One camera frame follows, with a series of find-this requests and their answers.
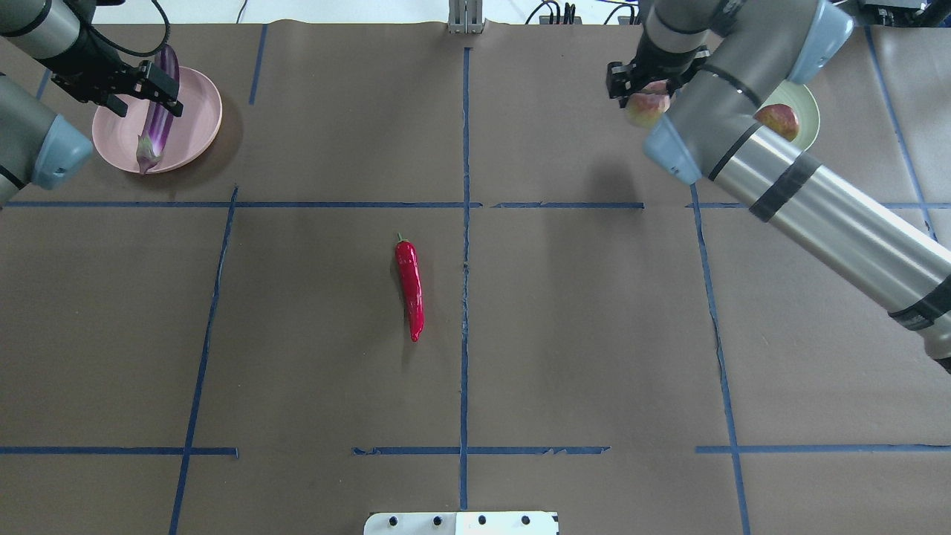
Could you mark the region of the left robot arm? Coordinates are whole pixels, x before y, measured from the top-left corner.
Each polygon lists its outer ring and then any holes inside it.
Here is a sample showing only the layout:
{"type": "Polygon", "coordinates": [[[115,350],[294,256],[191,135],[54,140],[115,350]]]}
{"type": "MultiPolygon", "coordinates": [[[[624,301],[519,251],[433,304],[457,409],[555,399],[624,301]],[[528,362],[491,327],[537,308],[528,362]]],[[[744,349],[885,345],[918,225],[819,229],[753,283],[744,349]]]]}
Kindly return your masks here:
{"type": "Polygon", "coordinates": [[[78,103],[91,103],[122,118],[128,98],[158,110],[149,132],[164,135],[180,117],[179,65],[170,47],[171,23],[159,2],[162,37],[147,51],[108,38],[93,20],[104,1],[4,1],[2,51],[18,51],[35,64],[37,87],[2,72],[2,203],[23,190],[57,189],[93,155],[93,142],[62,113],[45,105],[42,92],[55,85],[78,103]]]}

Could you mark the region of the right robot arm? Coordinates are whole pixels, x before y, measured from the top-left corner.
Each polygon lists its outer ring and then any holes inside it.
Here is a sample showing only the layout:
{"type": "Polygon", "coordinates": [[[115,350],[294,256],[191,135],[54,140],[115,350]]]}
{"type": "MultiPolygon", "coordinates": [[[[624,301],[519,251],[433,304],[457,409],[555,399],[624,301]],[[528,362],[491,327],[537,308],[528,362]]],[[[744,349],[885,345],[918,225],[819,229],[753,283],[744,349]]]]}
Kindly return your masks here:
{"type": "Polygon", "coordinates": [[[655,1],[635,57],[606,71],[620,106],[683,82],[643,143],[686,185],[706,178],[862,291],[949,368],[947,248],[755,119],[781,82],[804,82],[854,20],[826,1],[655,1]]]}

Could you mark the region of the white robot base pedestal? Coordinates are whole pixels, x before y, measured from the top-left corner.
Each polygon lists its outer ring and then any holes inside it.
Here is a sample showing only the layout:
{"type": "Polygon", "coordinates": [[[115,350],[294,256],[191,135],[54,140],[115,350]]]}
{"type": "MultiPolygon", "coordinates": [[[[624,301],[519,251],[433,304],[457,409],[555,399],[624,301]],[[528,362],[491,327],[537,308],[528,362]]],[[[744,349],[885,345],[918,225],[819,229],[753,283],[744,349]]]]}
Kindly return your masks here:
{"type": "Polygon", "coordinates": [[[540,510],[374,513],[364,534],[559,534],[554,512],[540,510]]]}

